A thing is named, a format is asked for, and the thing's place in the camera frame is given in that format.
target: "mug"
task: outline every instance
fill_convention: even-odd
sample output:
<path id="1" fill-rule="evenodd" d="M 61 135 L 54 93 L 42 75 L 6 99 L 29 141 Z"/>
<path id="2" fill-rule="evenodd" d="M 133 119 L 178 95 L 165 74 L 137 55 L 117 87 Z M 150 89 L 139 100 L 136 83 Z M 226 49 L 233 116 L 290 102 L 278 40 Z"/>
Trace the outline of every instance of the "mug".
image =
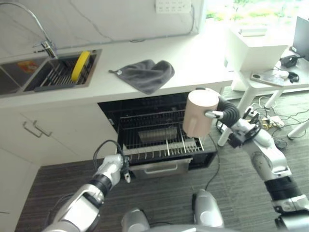
<path id="1" fill-rule="evenodd" d="M 217 110 L 220 94 L 205 88 L 189 93 L 183 119 L 183 130 L 188 137 L 203 137 L 211 129 L 212 118 L 205 116 L 207 110 Z"/>

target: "open dishwasher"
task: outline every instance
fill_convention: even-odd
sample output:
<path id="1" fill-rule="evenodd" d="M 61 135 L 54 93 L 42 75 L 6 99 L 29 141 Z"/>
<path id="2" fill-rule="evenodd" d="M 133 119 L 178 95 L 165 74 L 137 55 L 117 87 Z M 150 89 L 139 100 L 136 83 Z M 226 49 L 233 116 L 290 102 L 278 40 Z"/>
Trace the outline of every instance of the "open dishwasher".
<path id="1" fill-rule="evenodd" d="M 183 131 L 188 93 L 99 103 L 118 133 L 118 143 L 137 178 L 185 173 L 208 167 L 216 149 L 210 139 Z"/>

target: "dish rack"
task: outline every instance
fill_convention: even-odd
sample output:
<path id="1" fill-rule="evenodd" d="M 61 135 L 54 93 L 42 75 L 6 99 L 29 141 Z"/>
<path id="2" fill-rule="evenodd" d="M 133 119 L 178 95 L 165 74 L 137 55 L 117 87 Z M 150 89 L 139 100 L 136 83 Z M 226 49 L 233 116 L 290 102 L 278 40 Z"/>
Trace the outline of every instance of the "dish rack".
<path id="1" fill-rule="evenodd" d="M 182 129 L 184 110 L 120 118 L 120 144 L 131 165 L 178 160 L 204 153 L 200 138 Z"/>
<path id="2" fill-rule="evenodd" d="M 88 63 L 81 72 L 78 82 L 71 80 L 71 74 L 76 65 L 78 57 L 54 59 L 45 63 L 45 65 L 36 74 L 36 77 L 27 86 L 25 91 L 47 91 L 61 88 L 70 88 L 76 85 L 86 83 L 91 68 L 94 64 L 95 55 L 91 55 Z"/>

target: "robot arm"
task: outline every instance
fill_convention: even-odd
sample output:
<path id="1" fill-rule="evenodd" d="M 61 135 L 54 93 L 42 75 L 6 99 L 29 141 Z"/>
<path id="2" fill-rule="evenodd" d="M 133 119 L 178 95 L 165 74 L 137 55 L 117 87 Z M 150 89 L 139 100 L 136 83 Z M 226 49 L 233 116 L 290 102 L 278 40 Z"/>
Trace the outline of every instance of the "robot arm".
<path id="1" fill-rule="evenodd" d="M 289 230 L 309 227 L 309 200 L 302 194 L 292 178 L 284 154 L 279 151 L 270 134 L 259 125 L 239 118 L 238 109 L 219 98 L 220 111 L 206 111 L 205 116 L 217 118 L 231 130 L 231 145 L 242 148 L 272 198 L 272 205 L 281 216 L 276 219 L 279 228 Z"/>
<path id="2" fill-rule="evenodd" d="M 92 179 L 61 207 L 54 221 L 43 232 L 91 232 L 99 220 L 104 197 L 119 182 L 124 165 L 119 154 L 106 156 Z"/>

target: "sink basin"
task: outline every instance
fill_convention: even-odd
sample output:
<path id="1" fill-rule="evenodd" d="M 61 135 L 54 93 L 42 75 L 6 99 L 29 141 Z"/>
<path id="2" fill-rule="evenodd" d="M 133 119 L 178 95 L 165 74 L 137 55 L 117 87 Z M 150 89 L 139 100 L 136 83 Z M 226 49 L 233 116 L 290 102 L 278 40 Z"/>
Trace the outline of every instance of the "sink basin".
<path id="1" fill-rule="evenodd" d="M 92 51 L 77 83 L 71 73 L 81 52 L 0 65 L 0 97 L 89 85 L 101 50 Z"/>
<path id="2" fill-rule="evenodd" d="M 92 52 L 88 62 L 77 83 L 71 80 L 71 74 L 80 54 L 48 59 L 43 66 L 35 72 L 30 83 L 27 84 L 25 92 L 48 91 L 71 87 L 85 87 L 89 84 L 93 66 L 97 58 L 97 52 Z"/>
<path id="3" fill-rule="evenodd" d="M 0 64 L 0 95 L 18 92 L 46 58 Z"/>

